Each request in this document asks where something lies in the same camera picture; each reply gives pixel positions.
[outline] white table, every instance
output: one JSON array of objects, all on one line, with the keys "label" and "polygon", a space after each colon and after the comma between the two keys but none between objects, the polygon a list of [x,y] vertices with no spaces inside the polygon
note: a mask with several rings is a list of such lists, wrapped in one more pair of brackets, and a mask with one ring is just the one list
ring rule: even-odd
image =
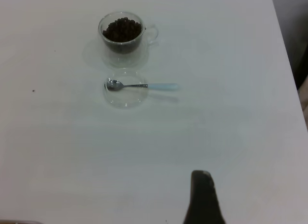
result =
[{"label": "white table", "polygon": [[[97,25],[117,10],[160,31],[140,74],[182,90],[103,99]],[[0,0],[0,21],[0,218],[179,224],[208,170],[228,223],[308,222],[308,134],[271,0]]]}]

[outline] glass cup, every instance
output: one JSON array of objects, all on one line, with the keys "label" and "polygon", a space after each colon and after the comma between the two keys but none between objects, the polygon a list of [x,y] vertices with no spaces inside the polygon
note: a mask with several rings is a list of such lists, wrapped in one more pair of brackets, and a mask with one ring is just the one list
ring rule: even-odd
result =
[{"label": "glass cup", "polygon": [[[103,35],[103,31],[108,25],[119,18],[127,17],[141,24],[140,34],[131,41],[114,42]],[[149,35],[144,39],[147,29],[154,29],[152,37]],[[144,22],[137,15],[130,12],[114,12],[106,15],[101,19],[98,25],[99,36],[102,38],[100,45],[102,50],[103,61],[111,68],[128,68],[134,67],[147,56],[148,45],[152,44],[158,36],[158,29],[155,25],[145,26]]]}]

